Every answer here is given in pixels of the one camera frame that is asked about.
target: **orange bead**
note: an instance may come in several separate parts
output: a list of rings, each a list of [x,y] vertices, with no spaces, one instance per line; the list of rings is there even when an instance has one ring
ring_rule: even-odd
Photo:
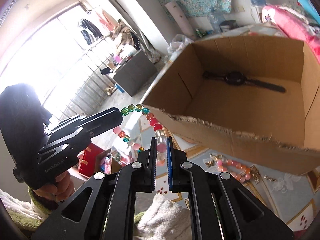
[[[154,115],[153,113],[147,114],[147,120],[148,120],[148,121],[150,121],[151,118],[154,118],[154,117],[155,117],[155,115]]]
[[[125,132],[124,132],[124,131],[121,131],[121,132],[118,134],[118,136],[119,136],[120,138],[123,138],[123,137],[125,136]]]

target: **gold charm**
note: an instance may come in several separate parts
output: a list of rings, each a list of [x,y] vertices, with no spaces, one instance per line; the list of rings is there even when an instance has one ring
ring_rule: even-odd
[[[253,165],[253,166],[250,167],[250,175],[251,175],[252,178],[254,178],[254,182],[256,184],[260,183],[261,175],[259,173],[259,170],[256,168],[256,166]]]
[[[266,180],[270,181],[270,182],[278,181],[277,179],[273,179],[273,178],[271,178],[271,177],[269,177],[269,176],[267,176],[267,175],[264,175],[264,178],[265,178]]]

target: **green bead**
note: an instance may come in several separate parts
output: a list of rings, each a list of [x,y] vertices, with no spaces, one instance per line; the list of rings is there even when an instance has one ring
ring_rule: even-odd
[[[123,115],[128,115],[128,114],[129,114],[129,109],[126,108],[126,107],[122,108],[121,114],[123,114]]]
[[[126,136],[124,136],[124,137],[122,138],[122,140],[123,140],[124,142],[128,142],[128,141],[130,141],[130,136],[129,136],[129,135],[126,135]]]
[[[141,110],[141,113],[143,115],[147,115],[147,114],[149,114],[149,112],[150,112],[150,110],[148,108],[146,108],[146,107]]]
[[[137,112],[141,112],[141,110],[142,110],[142,105],[137,104],[134,109],[135,109]]]
[[[128,109],[129,109],[129,112],[133,112],[134,109],[135,109],[135,107],[134,107],[133,104],[130,104],[130,105],[128,106]]]

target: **pink blanket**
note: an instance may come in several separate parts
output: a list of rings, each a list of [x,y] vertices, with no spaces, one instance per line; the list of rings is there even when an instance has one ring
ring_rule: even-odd
[[[277,24],[291,39],[305,41],[320,63],[320,38],[314,35],[302,20],[275,5],[267,5],[263,8],[262,20]]]

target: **silver screw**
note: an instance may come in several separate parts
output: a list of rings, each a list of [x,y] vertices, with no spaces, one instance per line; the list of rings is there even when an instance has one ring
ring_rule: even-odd
[[[134,168],[134,169],[138,169],[138,168],[140,168],[141,166],[142,166],[142,164],[141,164],[141,163],[138,163],[138,162],[135,162],[135,163],[132,163],[132,164],[131,164],[131,167]]]
[[[192,163],[190,162],[184,162],[182,164],[182,167],[184,167],[185,169],[190,169],[192,167]]]
[[[223,173],[220,174],[220,177],[221,177],[222,179],[230,179],[230,178],[231,178],[231,175],[230,175],[230,173],[228,173],[228,172],[223,172]]]
[[[103,172],[97,172],[94,175],[95,179],[103,179],[104,178],[104,173]]]

